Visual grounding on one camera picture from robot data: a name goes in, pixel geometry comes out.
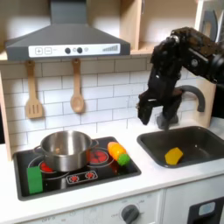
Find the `gray sink basin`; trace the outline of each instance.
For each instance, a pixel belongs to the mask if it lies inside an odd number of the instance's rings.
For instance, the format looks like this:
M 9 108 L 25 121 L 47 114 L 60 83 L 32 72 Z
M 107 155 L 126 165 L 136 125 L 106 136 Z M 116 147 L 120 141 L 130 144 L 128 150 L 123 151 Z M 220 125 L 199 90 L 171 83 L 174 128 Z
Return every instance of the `gray sink basin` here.
M 210 130 L 196 126 L 142 134 L 137 141 L 156 163 L 167 168 L 224 158 L 224 141 Z M 169 165 L 165 154 L 175 147 L 179 147 L 184 156 L 177 165 Z

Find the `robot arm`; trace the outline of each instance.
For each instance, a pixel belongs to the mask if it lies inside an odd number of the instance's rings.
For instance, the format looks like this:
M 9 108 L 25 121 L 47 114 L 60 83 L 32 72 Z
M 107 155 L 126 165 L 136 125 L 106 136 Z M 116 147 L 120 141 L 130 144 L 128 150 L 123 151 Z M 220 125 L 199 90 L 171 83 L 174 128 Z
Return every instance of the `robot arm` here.
M 139 95 L 137 105 L 138 117 L 145 125 L 154 107 L 163 106 L 167 122 L 176 115 L 183 91 L 175 85 L 182 67 L 212 83 L 224 83 L 224 51 L 192 28 L 172 31 L 170 37 L 154 48 L 151 63 L 148 90 Z

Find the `stove top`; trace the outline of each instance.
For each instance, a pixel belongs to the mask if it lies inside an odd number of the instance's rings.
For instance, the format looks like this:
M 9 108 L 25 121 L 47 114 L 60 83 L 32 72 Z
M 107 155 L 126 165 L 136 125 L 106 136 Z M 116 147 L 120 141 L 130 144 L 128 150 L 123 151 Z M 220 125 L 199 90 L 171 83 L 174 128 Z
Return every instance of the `stove top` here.
M 129 164 L 120 166 L 109 155 L 108 143 L 117 142 L 113 137 L 104 137 L 97 140 L 99 141 L 99 147 L 91 150 L 90 163 L 77 171 L 53 171 L 46 165 L 45 157 L 35 154 L 33 150 L 17 152 L 14 155 L 14 165 L 18 198 L 20 200 L 32 200 L 141 174 L 132 160 Z M 30 194 L 26 169 L 34 166 L 39 166 L 41 170 L 43 192 Z

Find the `orange toy pepper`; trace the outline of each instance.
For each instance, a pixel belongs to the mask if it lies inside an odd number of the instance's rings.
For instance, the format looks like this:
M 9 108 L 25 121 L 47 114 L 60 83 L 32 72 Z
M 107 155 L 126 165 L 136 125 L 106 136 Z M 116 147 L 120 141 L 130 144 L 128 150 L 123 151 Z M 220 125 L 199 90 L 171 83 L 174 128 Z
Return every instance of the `orange toy pepper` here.
M 130 161 L 127 151 L 119 143 L 109 143 L 108 153 L 119 165 L 126 165 Z

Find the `wooden spoon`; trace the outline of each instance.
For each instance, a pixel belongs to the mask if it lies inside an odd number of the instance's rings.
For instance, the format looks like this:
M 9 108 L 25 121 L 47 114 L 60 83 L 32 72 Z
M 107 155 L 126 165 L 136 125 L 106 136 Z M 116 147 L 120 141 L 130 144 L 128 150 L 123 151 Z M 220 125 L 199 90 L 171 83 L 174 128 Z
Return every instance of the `wooden spoon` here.
M 85 104 L 81 96 L 81 61 L 74 59 L 73 63 L 73 97 L 71 99 L 71 107 L 74 112 L 81 113 Z
M 26 61 L 25 66 L 28 74 L 28 85 L 30 93 L 30 99 L 25 105 L 25 113 L 28 118 L 41 117 L 43 115 L 43 108 L 36 96 L 36 87 L 34 79 L 35 63 L 34 61 Z

